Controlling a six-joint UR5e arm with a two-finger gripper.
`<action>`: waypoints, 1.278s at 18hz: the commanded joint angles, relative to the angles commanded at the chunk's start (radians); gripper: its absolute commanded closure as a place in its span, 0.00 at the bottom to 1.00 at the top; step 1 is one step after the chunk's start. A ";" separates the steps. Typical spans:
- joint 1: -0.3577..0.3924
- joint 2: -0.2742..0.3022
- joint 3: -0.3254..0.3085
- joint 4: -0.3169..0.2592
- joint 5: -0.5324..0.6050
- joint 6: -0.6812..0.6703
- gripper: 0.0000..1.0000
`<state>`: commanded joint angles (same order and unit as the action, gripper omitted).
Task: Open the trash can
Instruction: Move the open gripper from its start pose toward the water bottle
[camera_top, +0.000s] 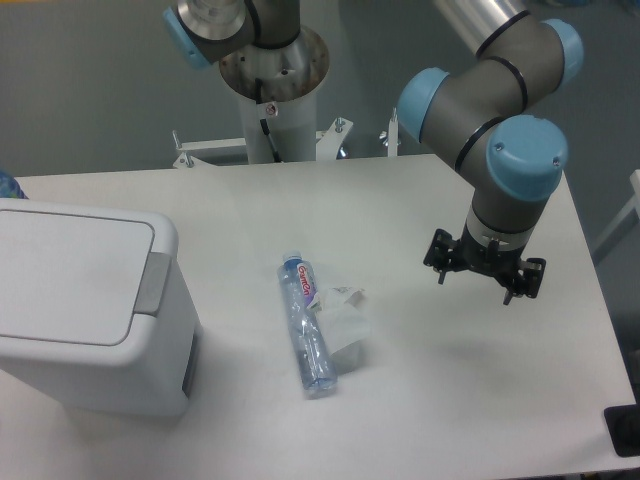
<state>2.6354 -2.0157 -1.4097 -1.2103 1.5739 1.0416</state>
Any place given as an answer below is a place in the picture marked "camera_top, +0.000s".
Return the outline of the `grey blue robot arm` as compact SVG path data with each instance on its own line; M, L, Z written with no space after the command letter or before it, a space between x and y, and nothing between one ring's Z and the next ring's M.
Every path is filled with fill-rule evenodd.
M474 190L463 232L437 230L424 262L440 276L495 279L507 298L537 296L546 268L523 251L560 183L568 144L529 107L573 79L584 48L576 30L535 19L520 1L440 1L437 8L476 57L453 76L416 74L402 90L400 126ZM252 163L319 156L315 95L329 67L322 38L296 1L178 1L166 28L195 68L217 65L240 101Z

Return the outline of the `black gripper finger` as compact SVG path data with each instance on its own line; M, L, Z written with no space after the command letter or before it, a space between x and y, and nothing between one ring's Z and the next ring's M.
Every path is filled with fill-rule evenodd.
M504 272L497 273L495 280L505 289L503 304L509 305L514 298L535 299L543 281L546 260L528 258L518 260Z
M438 274L438 284L443 285L446 275L468 269L464 258L462 243L443 229L436 229L423 264Z

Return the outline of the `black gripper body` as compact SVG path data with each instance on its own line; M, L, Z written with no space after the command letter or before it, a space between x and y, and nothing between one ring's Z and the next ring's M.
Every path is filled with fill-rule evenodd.
M470 220L465 223L459 247L466 270L495 278L513 274L524 251L523 245L507 249L496 239L486 239Z

